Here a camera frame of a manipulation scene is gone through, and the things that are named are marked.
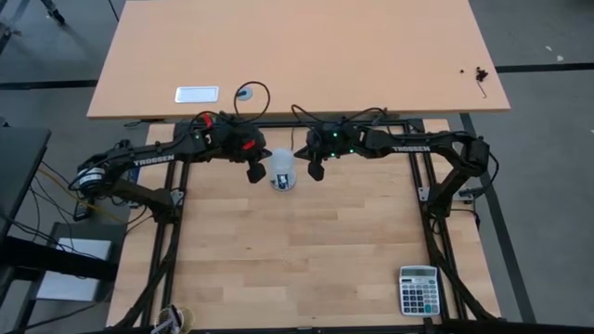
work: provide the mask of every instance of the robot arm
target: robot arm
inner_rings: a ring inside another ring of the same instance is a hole
[[[460,143],[457,153],[454,143]],[[307,144],[295,153],[296,158],[310,161],[309,174],[317,181],[324,178],[322,161],[358,154],[368,159],[383,158],[393,153],[439,154],[452,165],[445,180],[432,186],[427,208],[436,217],[449,216],[452,197],[471,177],[482,175],[489,161],[489,145],[482,137],[465,132],[392,135],[382,130],[355,127],[349,122],[319,123],[307,134]]]
[[[265,149],[262,133],[252,124],[220,113],[213,122],[204,114],[204,124],[181,123],[176,126],[174,140],[168,143],[132,147],[123,145],[93,155],[78,167],[79,190],[87,198],[112,197],[147,205],[157,223],[178,219],[177,202],[168,189],[151,190],[126,181],[121,176],[132,168],[169,161],[208,162],[226,159],[249,164],[251,183],[265,176],[261,159],[271,155]]]

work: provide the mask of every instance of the floor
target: floor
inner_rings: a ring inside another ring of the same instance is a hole
[[[60,29],[33,0],[0,56],[0,83],[96,79],[117,22],[106,0],[55,0],[69,23]],[[17,1],[9,1],[4,15]],[[118,12],[123,0],[113,0]],[[496,65],[594,61],[594,2],[591,0],[471,0],[486,44]],[[594,143],[594,71],[502,74],[512,112],[473,115],[501,162],[496,189],[522,269],[536,318],[542,323],[594,327],[594,269],[591,254],[594,224],[588,204],[594,201],[589,154]],[[89,121],[86,110],[93,88],[0,91],[0,114],[14,126],[44,126],[53,131],[45,161],[67,178],[89,154],[119,138],[141,144],[146,126],[126,129],[126,121]],[[449,116],[461,129],[458,116]],[[74,203],[40,177],[62,206]],[[125,208],[102,203],[123,219]],[[55,208],[40,201],[42,226],[49,232],[61,220]],[[505,265],[489,212],[479,202],[481,230],[502,313],[519,320]],[[28,196],[18,220],[36,224]],[[112,224],[94,217],[86,224]],[[26,284],[15,284],[0,310],[0,330],[12,328],[15,307]],[[41,302],[32,322],[85,305]],[[31,333],[78,333],[102,328],[105,303],[86,313],[31,330]]]

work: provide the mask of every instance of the small black object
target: small black object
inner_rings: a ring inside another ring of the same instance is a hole
[[[489,73],[485,70],[481,70],[480,67],[476,68],[476,81],[478,81],[479,83],[482,83],[484,78],[486,78],[486,76],[489,75]]]
[[[90,199],[82,199],[85,202],[93,205],[93,203],[95,203],[95,199],[90,198]],[[72,214],[72,220],[74,222],[80,222],[83,219],[86,219],[88,217],[91,216],[91,214],[93,214],[93,209],[89,208],[86,205],[83,205],[80,201],[76,201],[76,205],[74,206],[74,213]]]
[[[316,181],[324,179],[324,167],[321,163],[309,162],[307,164],[307,173]]]
[[[250,183],[255,184],[266,176],[266,169],[262,163],[250,164],[250,169],[247,172]]]

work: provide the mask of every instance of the light wooden desk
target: light wooden desk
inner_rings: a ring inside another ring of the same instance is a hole
[[[468,0],[156,0],[126,2],[87,116],[232,112],[252,80],[272,113],[510,109]],[[216,103],[174,103],[177,87],[201,85],[220,87]],[[264,103],[254,88],[240,105]]]
[[[442,120],[425,124],[431,132],[448,129]],[[152,125],[148,142],[171,140],[173,128]],[[295,130],[296,147],[304,130]],[[263,132],[269,149],[290,147],[291,129]],[[433,161],[441,180],[450,166],[439,156]],[[266,180],[249,184],[242,164],[192,165],[172,302],[193,311],[195,328],[421,323],[400,314],[395,284],[401,266],[429,261],[407,155],[347,156],[324,167],[324,181],[315,182],[306,161],[297,160],[297,185],[278,193]],[[165,174],[164,164],[145,167],[139,182],[160,187]],[[498,315],[471,213],[452,212],[447,221],[461,279]],[[110,325],[144,288],[156,227],[147,221],[126,238]],[[161,294],[155,293],[155,305]],[[450,313],[456,314],[453,302]]]

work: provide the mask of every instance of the desk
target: desk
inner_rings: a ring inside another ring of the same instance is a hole
[[[126,2],[87,116],[230,112],[252,80],[271,113],[510,109],[468,0],[158,0]],[[201,85],[216,103],[174,103]],[[256,88],[242,113],[262,110]]]
[[[448,129],[443,120],[425,126]],[[152,125],[148,142],[171,140],[173,129]],[[290,128],[262,131],[269,149],[291,145]],[[297,147],[304,134],[295,130]],[[289,193],[265,180],[249,184],[242,164],[191,165],[172,302],[191,309],[202,329],[421,324],[400,314],[394,283],[401,266],[428,262],[408,155],[328,161],[322,182],[307,175],[306,161],[296,162],[297,185]],[[450,166],[439,156],[433,162],[441,180]],[[166,169],[143,168],[139,182],[161,187]],[[452,212],[447,221],[461,279],[498,315],[472,215]],[[144,288],[156,228],[146,222],[124,242],[109,325]],[[155,296],[160,305],[161,290]]]

